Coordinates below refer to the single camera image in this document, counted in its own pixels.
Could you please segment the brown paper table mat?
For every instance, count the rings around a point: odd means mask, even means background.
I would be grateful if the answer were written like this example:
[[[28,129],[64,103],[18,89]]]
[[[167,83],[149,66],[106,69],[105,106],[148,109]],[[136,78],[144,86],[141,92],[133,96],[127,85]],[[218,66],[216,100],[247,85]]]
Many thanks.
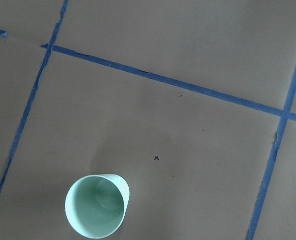
[[[0,0],[0,240],[296,240],[296,0]]]

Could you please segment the green plastic cup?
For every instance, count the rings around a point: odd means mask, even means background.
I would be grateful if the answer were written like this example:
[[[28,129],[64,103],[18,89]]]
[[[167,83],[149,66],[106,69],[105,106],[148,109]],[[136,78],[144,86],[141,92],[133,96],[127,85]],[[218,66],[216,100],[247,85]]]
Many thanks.
[[[87,175],[68,190],[65,214],[77,233],[89,239],[102,239],[121,226],[129,199],[130,188],[123,177]]]

